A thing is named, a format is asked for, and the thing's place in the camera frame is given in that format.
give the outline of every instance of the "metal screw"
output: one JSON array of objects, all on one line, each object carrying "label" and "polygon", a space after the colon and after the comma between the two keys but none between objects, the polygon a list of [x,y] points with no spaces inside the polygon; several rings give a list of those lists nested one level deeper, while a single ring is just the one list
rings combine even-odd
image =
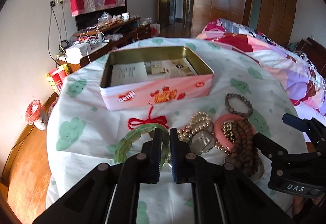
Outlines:
[{"label": "metal screw", "polygon": [[227,163],[224,164],[224,168],[226,170],[233,170],[234,169],[234,165],[232,163],[230,163],[230,162],[227,162]]},{"label": "metal screw", "polygon": [[282,175],[283,175],[283,171],[282,171],[282,170],[277,170],[276,174],[277,174],[278,176],[282,176]]},{"label": "metal screw", "polygon": [[98,165],[97,169],[98,170],[106,170],[109,166],[106,163],[101,163]]},{"label": "metal screw", "polygon": [[146,157],[147,157],[147,155],[145,153],[139,153],[136,156],[137,160],[144,160],[144,159],[146,159]]},{"label": "metal screw", "polygon": [[193,153],[188,153],[185,157],[186,157],[188,160],[194,160],[194,159],[196,159],[196,155],[193,154]]}]

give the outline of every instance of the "wall socket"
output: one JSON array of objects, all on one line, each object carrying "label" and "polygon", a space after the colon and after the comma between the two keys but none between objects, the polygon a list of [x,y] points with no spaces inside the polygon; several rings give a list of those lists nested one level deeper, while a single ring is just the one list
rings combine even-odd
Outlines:
[{"label": "wall socket", "polygon": [[59,5],[62,5],[63,2],[64,2],[64,0],[52,0],[52,1],[50,1],[50,6],[51,7],[59,6]]}]

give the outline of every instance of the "white bed sheet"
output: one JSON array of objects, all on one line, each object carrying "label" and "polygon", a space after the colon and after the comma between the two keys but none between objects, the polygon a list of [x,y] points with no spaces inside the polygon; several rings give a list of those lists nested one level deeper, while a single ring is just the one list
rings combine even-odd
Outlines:
[{"label": "white bed sheet", "polygon": [[[270,137],[289,153],[307,151],[302,133],[282,122],[285,112],[295,114],[295,110],[280,82],[250,58],[220,48],[218,44],[198,39],[152,38],[125,48],[146,46],[188,46],[215,72],[209,96],[155,105],[152,117],[164,115],[167,125],[177,128],[183,127],[192,114],[198,111],[206,111],[216,120],[220,115],[227,113],[225,95],[239,93],[249,99],[255,109],[249,120],[257,132]],[[113,145],[128,132],[128,119],[146,119],[148,115],[148,106],[121,111],[106,109],[99,91],[106,58],[107,55],[66,78],[62,95],[50,116],[47,151],[52,177],[47,194],[47,207],[99,163],[114,165],[113,153],[109,150],[112,151]],[[232,103],[236,109],[243,107],[241,102]],[[56,144],[60,136],[64,137],[68,132],[69,136],[72,136],[76,132],[74,129],[81,133],[79,139],[64,151],[57,151]],[[140,152],[142,144],[148,140],[150,137],[143,135],[133,144],[128,157]],[[223,164],[225,154],[214,148],[202,157],[209,162]],[[288,212],[292,205],[292,196],[267,187],[271,162],[264,156],[261,159],[265,174],[257,182],[257,186]],[[163,167],[159,184],[141,185],[137,223],[193,223],[191,198],[190,184],[174,184],[170,169]]]}]

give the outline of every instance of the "white mug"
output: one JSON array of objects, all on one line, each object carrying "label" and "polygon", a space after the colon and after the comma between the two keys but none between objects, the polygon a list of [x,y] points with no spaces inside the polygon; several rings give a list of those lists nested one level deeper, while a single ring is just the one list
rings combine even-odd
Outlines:
[{"label": "white mug", "polygon": [[123,19],[124,21],[127,21],[127,20],[129,20],[129,18],[130,18],[130,16],[129,16],[129,12],[122,13],[121,16],[122,16],[122,19]]}]

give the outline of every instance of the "green jade bangle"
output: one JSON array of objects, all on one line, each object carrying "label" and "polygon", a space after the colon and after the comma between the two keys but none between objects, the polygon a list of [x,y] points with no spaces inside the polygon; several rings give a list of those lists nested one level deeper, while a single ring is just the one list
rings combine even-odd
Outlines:
[{"label": "green jade bangle", "polygon": [[118,143],[117,149],[113,156],[115,164],[125,162],[127,160],[127,153],[130,151],[132,144],[140,139],[141,135],[154,131],[155,128],[159,128],[163,131],[163,144],[161,150],[162,168],[169,153],[169,131],[166,129],[166,127],[157,123],[143,124],[128,132],[128,134],[126,134],[126,136]]}]

